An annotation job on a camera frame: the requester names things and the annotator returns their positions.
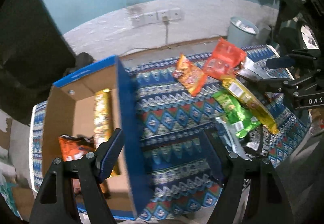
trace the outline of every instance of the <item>patterned tablecloth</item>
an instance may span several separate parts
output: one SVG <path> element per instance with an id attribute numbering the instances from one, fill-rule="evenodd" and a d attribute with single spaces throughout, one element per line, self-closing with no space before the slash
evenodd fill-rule
<path id="1" fill-rule="evenodd" d="M 291 77 L 286 69 L 269 70 L 268 58 L 277 57 L 268 45 L 243 48 L 248 57 L 275 77 Z M 211 53 L 188 56 L 202 67 Z M 172 77 L 178 58 L 168 58 L 129 69 L 137 87 L 137 112 L 140 129 L 139 139 L 145 156 L 145 170 L 151 176 L 155 195 L 139 218 L 164 220 L 201 207 L 215 205 L 221 188 L 209 179 L 210 169 L 199 143 L 199 133 L 212 126 L 209 116 L 221 107 L 211 97 L 221 88 L 219 81 L 208 77 L 197 97 L 193 98 Z M 283 95 L 275 93 L 269 104 L 258 92 L 258 99 L 267 107 L 279 126 L 280 133 L 270 135 L 269 159 L 276 167 L 300 144 L 307 133 L 311 120 L 302 123 L 283 104 Z M 42 128 L 46 102 L 35 106 L 32 121 L 30 159 L 34 171 L 35 190 L 42 176 Z"/>

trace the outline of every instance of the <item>power outlet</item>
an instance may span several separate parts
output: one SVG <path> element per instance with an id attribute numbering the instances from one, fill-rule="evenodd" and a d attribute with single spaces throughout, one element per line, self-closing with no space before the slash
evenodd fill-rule
<path id="1" fill-rule="evenodd" d="M 143 14 L 132 16 L 131 20 L 132 20 L 132 26 L 133 27 L 139 27 L 139 26 L 142 26 L 142 25 L 145 24 Z"/>
<path id="2" fill-rule="evenodd" d="M 144 14 L 145 24 L 156 24 L 158 23 L 158 16 L 156 12 L 153 13 L 145 13 Z"/>
<path id="3" fill-rule="evenodd" d="M 169 10 L 170 20 L 180 20 L 182 18 L 182 12 L 180 8 L 173 8 Z"/>
<path id="4" fill-rule="evenodd" d="M 163 17 L 167 17 L 170 20 L 170 13 L 169 10 L 161 10 L 158 11 L 158 21 L 163 22 Z"/>

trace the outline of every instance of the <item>power cord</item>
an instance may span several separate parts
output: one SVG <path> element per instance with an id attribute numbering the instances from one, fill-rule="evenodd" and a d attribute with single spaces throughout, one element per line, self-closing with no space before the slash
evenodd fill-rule
<path id="1" fill-rule="evenodd" d="M 165 29 L 166 29 L 166 32 L 165 32 L 165 45 L 163 47 L 160 47 L 160 48 L 134 47 L 134 48 L 131 48 L 131 49 L 125 51 L 124 53 L 122 53 L 122 54 L 120 54 L 118 56 L 119 57 L 125 56 L 130 51 L 137 50 L 137 49 L 141 49 L 141 50 L 155 50 L 155 51 L 161 51 L 161 50 L 165 50 L 165 49 L 173 49 L 168 44 L 168 39 L 169 39 L 169 27 L 168 26 L 170 24 L 169 18 L 167 16 L 163 16 L 162 17 L 162 21 L 165 24 Z"/>

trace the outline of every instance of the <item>blue stripe on box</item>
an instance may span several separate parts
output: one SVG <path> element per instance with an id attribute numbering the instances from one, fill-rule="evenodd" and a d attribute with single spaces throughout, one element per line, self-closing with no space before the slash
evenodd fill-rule
<path id="1" fill-rule="evenodd" d="M 65 76 L 64 78 L 61 78 L 60 80 L 54 82 L 53 85 L 55 87 L 61 88 L 69 83 L 72 83 L 80 78 L 83 78 L 83 77 L 90 75 L 94 72 L 97 72 L 101 69 L 110 67 L 115 64 L 116 57 L 117 57 L 116 55 L 112 55 L 112 56 L 105 58 L 103 60 L 94 62 L 88 66 L 85 66 L 85 67 Z"/>
<path id="2" fill-rule="evenodd" d="M 123 211 L 123 210 L 110 210 L 112 215 L 116 220 L 135 220 L 134 213 L 131 211 Z"/>
<path id="3" fill-rule="evenodd" d="M 140 135 L 135 110 L 135 91 L 131 77 L 125 71 L 120 59 L 116 57 L 118 71 L 118 96 L 120 104 L 121 126 L 125 135 L 125 158 L 132 197 L 137 215 L 153 198 L 154 191 L 149 185 L 149 176 L 144 170 L 144 155 L 140 147 Z"/>

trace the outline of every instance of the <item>orange snack bag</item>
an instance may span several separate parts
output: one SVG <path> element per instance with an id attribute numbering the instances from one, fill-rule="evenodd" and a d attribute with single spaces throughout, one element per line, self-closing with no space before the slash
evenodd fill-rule
<path id="1" fill-rule="evenodd" d="M 213 58 L 224 61 L 232 68 L 241 63 L 245 59 L 246 55 L 245 51 L 231 44 L 224 38 L 220 38 L 212 53 Z"/>
<path id="2" fill-rule="evenodd" d="M 246 53 L 242 49 L 220 38 L 212 56 L 207 59 L 202 70 L 214 79 L 222 80 L 226 76 L 234 78 L 234 67 L 240 64 L 245 57 Z"/>
<path id="3" fill-rule="evenodd" d="M 75 138 L 68 135 L 61 135 L 59 137 L 59 143 L 63 161 L 77 160 L 85 154 L 95 151 L 93 138 Z M 73 178 L 72 181 L 75 195 L 80 194 L 81 187 L 79 179 Z"/>
<path id="4" fill-rule="evenodd" d="M 207 78 L 207 75 L 183 54 L 180 55 L 176 70 L 172 75 L 179 80 L 193 97 L 200 92 Z"/>
<path id="5" fill-rule="evenodd" d="M 221 59 L 211 56 L 207 59 L 203 72 L 217 80 L 222 80 L 224 77 L 235 77 L 233 68 Z"/>

